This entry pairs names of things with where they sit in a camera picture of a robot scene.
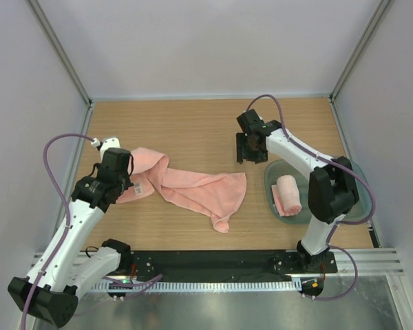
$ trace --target wooden table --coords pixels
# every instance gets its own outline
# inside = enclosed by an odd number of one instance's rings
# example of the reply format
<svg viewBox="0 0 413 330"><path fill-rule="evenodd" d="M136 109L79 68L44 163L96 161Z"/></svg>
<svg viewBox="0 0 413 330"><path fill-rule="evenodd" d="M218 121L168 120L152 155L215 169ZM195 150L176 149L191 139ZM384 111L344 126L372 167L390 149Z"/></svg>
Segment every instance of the wooden table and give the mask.
<svg viewBox="0 0 413 330"><path fill-rule="evenodd" d="M299 138L329 155L342 155L343 147L325 98L280 100L287 127ZM230 230L213 230L203 214L152 196L114 205L96 225L87 245L100 246L109 238L136 250L260 250L295 248L305 225L287 225L268 208L264 170L278 159L257 164L236 162L235 118L249 100L165 100L101 102L96 104L89 136L116 136L124 149L139 146L166 153L170 167L202 173L245 172L247 191L240 209L231 217ZM255 109L266 121L278 119L272 100L260 100ZM99 153L85 145L77 177L88 175ZM332 242L345 248L371 248L365 225L339 228Z"/></svg>

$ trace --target metal floor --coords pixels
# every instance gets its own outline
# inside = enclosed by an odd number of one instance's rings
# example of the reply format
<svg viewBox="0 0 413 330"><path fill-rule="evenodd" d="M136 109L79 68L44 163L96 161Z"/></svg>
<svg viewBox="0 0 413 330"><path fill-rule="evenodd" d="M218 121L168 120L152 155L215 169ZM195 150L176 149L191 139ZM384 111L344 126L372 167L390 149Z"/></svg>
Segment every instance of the metal floor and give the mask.
<svg viewBox="0 0 413 330"><path fill-rule="evenodd" d="M327 278L324 296L345 291L352 278ZM386 277L359 278L356 289L334 302L297 292L149 294L125 302L88 294L64 330L393 330L403 329ZM54 327L39 322L35 329Z"/></svg>

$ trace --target pink towel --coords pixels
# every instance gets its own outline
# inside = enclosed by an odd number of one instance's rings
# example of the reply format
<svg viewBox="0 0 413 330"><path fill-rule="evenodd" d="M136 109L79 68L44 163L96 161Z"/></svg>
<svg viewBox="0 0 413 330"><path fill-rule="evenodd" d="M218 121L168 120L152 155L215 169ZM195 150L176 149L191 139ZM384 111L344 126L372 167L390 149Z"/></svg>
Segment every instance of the pink towel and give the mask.
<svg viewBox="0 0 413 330"><path fill-rule="evenodd" d="M229 217L245 196L244 173L210 175L174 170L168 168L169 159L163 153L137 148L131 154L134 166L130 180L134 187L125 191L116 203L150 196L154 187L166 201L207 215L215 230L228 232Z"/></svg>
<svg viewBox="0 0 413 330"><path fill-rule="evenodd" d="M289 217L301 211L300 194L297 182L292 175L283 175L277 184L271 186L275 207L280 216Z"/></svg>

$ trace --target towel label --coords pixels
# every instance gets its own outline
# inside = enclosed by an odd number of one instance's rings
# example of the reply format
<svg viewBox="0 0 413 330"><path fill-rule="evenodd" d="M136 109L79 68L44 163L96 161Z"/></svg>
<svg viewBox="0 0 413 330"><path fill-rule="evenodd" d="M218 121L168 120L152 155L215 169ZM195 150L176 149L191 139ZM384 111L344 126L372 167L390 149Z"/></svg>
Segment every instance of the towel label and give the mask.
<svg viewBox="0 0 413 330"><path fill-rule="evenodd" d="M133 188L135 189L135 193L137 195L142 195L144 193L144 190L141 188L139 182L134 182L133 183Z"/></svg>

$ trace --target white wall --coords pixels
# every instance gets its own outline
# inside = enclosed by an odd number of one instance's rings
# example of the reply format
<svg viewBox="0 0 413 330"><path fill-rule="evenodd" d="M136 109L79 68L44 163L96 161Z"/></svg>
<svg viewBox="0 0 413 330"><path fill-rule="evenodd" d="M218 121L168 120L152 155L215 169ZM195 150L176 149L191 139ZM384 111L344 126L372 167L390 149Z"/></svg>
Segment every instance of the white wall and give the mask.
<svg viewBox="0 0 413 330"><path fill-rule="evenodd" d="M84 113L26 2L0 0L0 329L16 329L21 317L7 292L10 279L25 276L54 229L59 198L44 171L44 144L78 132ZM52 147L60 182L75 145Z"/></svg>
<svg viewBox="0 0 413 330"><path fill-rule="evenodd" d="M378 0L40 0L93 98L328 95Z"/></svg>
<svg viewBox="0 0 413 330"><path fill-rule="evenodd" d="M378 231L413 291L413 0L395 1L337 106L377 194Z"/></svg>

